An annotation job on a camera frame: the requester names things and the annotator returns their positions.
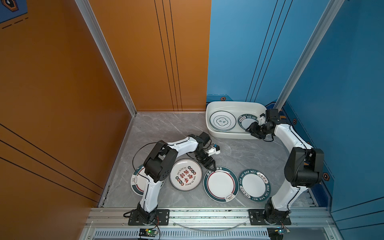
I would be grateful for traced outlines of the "red character plate front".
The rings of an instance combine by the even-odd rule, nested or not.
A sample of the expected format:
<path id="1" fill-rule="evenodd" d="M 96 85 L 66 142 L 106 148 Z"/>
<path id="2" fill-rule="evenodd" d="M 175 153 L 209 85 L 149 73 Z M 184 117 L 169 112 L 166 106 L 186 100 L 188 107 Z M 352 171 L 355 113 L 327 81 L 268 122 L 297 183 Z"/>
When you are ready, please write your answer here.
<path id="1" fill-rule="evenodd" d="M 203 171 L 196 161 L 183 159 L 173 165 L 169 177 L 173 187 L 179 191 L 187 192 L 200 184 Z"/>

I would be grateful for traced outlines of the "white plastic bin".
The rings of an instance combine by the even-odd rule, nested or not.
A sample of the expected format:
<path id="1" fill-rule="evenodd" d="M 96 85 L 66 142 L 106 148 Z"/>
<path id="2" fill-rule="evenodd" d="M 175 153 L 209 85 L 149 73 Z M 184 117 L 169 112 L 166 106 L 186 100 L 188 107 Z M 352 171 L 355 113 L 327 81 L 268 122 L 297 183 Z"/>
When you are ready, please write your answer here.
<path id="1" fill-rule="evenodd" d="M 236 126 L 228 132 L 218 132 L 214 130 L 210 123 L 210 116 L 216 111 L 227 111 L 233 114 L 237 120 Z M 206 108 L 206 125 L 211 136 L 215 138 L 237 139 L 237 140 L 254 140 L 249 132 L 243 130 L 238 124 L 239 116 L 243 114 L 252 114 L 259 118 L 263 113 L 266 114 L 267 108 L 259 103 L 249 102 L 211 102 Z"/>

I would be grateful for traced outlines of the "large green rim plate front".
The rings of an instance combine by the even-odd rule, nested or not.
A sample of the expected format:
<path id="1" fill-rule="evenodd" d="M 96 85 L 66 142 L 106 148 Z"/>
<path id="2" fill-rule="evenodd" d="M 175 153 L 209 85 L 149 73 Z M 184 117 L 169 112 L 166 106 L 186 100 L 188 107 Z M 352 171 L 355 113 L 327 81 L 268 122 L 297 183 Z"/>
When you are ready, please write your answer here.
<path id="1" fill-rule="evenodd" d="M 223 166 L 217 166 L 214 171 L 207 171 L 203 182 L 206 194 L 212 200 L 220 203 L 234 200 L 240 189 L 235 173 Z"/>

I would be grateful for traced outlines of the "cloud pattern white plate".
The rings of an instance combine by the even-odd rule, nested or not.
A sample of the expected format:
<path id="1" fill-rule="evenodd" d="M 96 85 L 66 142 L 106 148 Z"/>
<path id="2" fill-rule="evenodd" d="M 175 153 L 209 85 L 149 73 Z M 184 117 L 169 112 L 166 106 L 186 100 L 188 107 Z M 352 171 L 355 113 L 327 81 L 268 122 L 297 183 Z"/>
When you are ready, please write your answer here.
<path id="1" fill-rule="evenodd" d="M 228 132 L 236 126 L 237 120 L 230 112 L 216 111 L 210 116 L 209 123 L 218 132 Z"/>

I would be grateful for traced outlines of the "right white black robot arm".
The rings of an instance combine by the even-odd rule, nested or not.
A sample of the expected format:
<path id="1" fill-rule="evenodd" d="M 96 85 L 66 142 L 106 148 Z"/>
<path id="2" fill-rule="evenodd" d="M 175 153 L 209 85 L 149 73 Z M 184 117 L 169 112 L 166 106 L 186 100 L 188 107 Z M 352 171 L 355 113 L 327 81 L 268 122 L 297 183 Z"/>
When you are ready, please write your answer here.
<path id="1" fill-rule="evenodd" d="M 284 183 L 268 199 L 264 212 L 258 217 L 267 225 L 283 224 L 289 219 L 294 201 L 307 189 L 320 183 L 324 152 L 305 142 L 291 125 L 281 119 L 279 110 L 268 109 L 262 116 L 266 118 L 263 124 L 252 123 L 246 131 L 260 140 L 268 135 L 278 137 L 290 155 L 284 167 Z"/>

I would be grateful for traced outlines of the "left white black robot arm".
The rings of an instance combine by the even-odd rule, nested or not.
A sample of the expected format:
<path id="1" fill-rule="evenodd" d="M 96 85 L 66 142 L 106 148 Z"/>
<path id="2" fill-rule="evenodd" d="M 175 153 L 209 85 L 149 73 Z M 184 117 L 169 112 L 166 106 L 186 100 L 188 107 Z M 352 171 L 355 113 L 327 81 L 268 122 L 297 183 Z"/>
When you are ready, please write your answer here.
<path id="1" fill-rule="evenodd" d="M 212 155 L 220 153 L 220 146 L 210 143 L 210 136 L 203 132 L 199 136 L 189 135 L 185 139 L 166 143 L 156 142 L 144 161 L 146 186 L 136 213 L 145 224 L 152 224 L 158 209 L 158 197 L 162 182 L 170 175 L 176 159 L 187 153 L 195 154 L 198 163 L 213 170 L 216 162 Z"/>

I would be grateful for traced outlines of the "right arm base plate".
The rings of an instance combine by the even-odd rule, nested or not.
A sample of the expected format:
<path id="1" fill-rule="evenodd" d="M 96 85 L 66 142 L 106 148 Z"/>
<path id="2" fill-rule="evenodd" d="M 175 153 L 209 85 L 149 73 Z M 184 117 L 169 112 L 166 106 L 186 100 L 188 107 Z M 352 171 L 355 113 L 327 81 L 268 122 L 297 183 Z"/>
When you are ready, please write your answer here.
<path id="1" fill-rule="evenodd" d="M 261 225 L 285 225 L 290 226 L 292 224 L 289 211 L 277 211 L 271 210 L 266 213 L 262 209 L 249 209 L 249 218 L 252 226 L 261 226 Z"/>

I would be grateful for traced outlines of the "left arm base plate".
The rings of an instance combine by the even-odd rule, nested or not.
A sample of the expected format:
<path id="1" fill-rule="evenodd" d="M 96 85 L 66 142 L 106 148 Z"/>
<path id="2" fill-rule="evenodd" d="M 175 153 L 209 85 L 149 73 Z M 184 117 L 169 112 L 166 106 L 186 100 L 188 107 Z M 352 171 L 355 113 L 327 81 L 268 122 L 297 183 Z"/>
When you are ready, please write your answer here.
<path id="1" fill-rule="evenodd" d="M 145 220 L 138 210 L 133 210 L 130 213 L 128 225 L 129 226 L 167 226 L 169 224 L 170 210 L 157 209 L 155 218 L 152 221 Z"/>

